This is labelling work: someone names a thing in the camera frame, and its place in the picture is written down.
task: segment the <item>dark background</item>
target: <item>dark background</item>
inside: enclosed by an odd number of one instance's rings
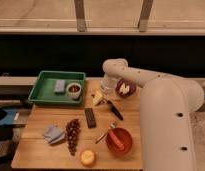
[[[121,57],[131,67],[205,77],[205,36],[0,35],[0,75],[59,70],[103,76],[103,61]]]

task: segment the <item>wooden table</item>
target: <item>wooden table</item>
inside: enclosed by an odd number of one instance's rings
[[[109,111],[107,104],[93,106],[92,94],[99,89],[99,80],[86,80],[84,100],[80,107],[33,107],[21,140],[17,147],[12,168],[15,169],[86,169],[79,160],[80,152],[90,148],[96,152],[97,160],[92,169],[142,169],[142,153],[139,125],[139,92],[127,98],[110,95],[124,117],[120,121]],[[84,114],[85,107],[92,107],[95,113],[97,127],[87,127]],[[48,145],[43,138],[43,132],[50,124],[56,124],[65,130],[67,122],[78,118],[81,133],[75,156],[68,151],[67,142],[54,146]],[[133,147],[125,157],[117,158],[108,150],[105,139],[98,144],[95,140],[106,131],[112,121],[117,121],[119,127],[127,129],[133,138]]]

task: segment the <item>grapes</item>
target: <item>grapes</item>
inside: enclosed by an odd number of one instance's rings
[[[68,149],[72,156],[76,153],[76,146],[80,133],[80,123],[78,119],[73,119],[66,125],[66,138],[68,142]]]

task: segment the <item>blue cloth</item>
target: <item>blue cloth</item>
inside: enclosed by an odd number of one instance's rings
[[[0,125],[12,125],[17,110],[16,109],[4,109],[4,110],[7,112],[7,115],[0,120]]]

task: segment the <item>garlic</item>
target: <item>garlic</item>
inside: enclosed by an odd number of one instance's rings
[[[125,94],[127,94],[129,91],[130,91],[130,86],[129,86],[129,85],[126,85],[125,83],[123,83],[123,84],[120,86],[120,89],[119,89],[119,93],[120,93],[120,94],[125,95]]]
[[[98,105],[102,100],[103,100],[103,95],[99,90],[97,90],[93,98],[94,106]]]

